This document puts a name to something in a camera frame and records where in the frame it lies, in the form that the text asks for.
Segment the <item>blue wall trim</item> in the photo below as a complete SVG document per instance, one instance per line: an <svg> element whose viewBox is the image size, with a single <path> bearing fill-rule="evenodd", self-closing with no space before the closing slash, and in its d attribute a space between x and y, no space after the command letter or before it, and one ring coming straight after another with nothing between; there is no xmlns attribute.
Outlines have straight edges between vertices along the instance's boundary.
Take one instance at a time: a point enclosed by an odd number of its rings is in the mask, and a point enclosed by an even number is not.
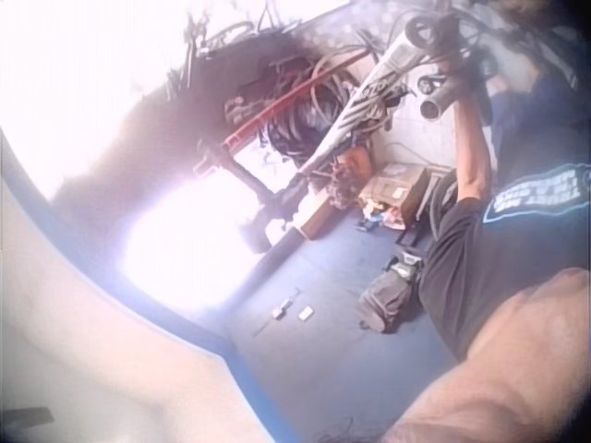
<svg viewBox="0 0 591 443"><path fill-rule="evenodd" d="M176 337L220 355L251 408L274 441L296 443L293 428L252 375L231 341L177 315L136 287L118 268L105 263L83 238L76 237L29 179L0 128L3 179L27 215L80 272L117 302Z"/></svg>

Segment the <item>person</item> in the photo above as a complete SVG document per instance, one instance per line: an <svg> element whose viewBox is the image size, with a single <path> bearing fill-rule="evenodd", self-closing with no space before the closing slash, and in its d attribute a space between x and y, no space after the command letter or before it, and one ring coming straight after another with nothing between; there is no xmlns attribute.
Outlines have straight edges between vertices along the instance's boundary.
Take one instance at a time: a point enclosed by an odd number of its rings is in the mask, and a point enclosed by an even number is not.
<svg viewBox="0 0 591 443"><path fill-rule="evenodd" d="M521 62L529 90L491 81L494 197L478 109L454 105L458 199L419 297L459 364L383 443L549 441L589 391L588 113L564 77Z"/></svg>

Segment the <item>blue floor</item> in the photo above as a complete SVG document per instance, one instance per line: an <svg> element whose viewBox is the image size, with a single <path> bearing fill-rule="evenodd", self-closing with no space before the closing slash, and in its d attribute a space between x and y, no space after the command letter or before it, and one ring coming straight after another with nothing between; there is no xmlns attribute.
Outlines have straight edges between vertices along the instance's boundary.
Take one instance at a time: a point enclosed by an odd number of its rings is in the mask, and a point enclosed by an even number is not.
<svg viewBox="0 0 591 443"><path fill-rule="evenodd" d="M346 214L324 238L305 242L228 322L238 351L302 442L349 426L356 436L385 431L453 365L424 314L393 335L358 327L358 296L392 256L396 232L361 233L356 220ZM270 322L271 311L299 291L286 317ZM315 312L302 322L297 316L308 305Z"/></svg>

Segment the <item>forearm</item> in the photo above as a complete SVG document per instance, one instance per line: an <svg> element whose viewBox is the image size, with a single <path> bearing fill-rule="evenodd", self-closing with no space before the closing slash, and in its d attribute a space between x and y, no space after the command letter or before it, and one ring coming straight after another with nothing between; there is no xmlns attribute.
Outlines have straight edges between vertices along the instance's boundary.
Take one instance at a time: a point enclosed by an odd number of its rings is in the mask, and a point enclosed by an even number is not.
<svg viewBox="0 0 591 443"><path fill-rule="evenodd" d="M490 155L479 112L470 96L454 105L458 201L485 199L490 191Z"/></svg>

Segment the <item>cardboard box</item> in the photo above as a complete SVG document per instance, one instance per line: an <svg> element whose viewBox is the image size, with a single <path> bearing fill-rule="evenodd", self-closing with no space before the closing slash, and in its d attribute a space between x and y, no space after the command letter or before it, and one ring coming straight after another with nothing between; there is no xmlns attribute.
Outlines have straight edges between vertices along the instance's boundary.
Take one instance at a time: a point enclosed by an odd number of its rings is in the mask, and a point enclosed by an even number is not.
<svg viewBox="0 0 591 443"><path fill-rule="evenodd" d="M408 229L415 222L429 181L426 166L410 163L389 163L374 175L359 197L390 206L383 224L392 229Z"/></svg>

